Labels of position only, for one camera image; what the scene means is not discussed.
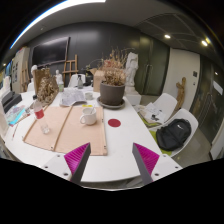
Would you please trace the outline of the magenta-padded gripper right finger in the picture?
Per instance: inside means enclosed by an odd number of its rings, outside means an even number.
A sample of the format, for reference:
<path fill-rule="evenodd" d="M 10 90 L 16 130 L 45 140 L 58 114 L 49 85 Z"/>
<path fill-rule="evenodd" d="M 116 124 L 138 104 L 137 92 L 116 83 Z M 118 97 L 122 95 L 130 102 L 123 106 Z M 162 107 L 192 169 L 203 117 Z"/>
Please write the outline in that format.
<path fill-rule="evenodd" d="M 170 156 L 166 154 L 159 155 L 137 143 L 133 144 L 132 153 L 144 185 L 182 169 Z"/>

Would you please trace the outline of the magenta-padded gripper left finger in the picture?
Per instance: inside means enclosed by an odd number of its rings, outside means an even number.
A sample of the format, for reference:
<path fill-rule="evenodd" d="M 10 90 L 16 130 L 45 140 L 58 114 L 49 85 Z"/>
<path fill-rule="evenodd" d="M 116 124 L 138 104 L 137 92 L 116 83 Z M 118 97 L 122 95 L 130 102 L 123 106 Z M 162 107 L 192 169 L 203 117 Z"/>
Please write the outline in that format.
<path fill-rule="evenodd" d="M 56 154 L 42 166 L 42 169 L 72 183 L 79 184 L 90 153 L 91 145 L 86 143 L 65 155 Z"/>

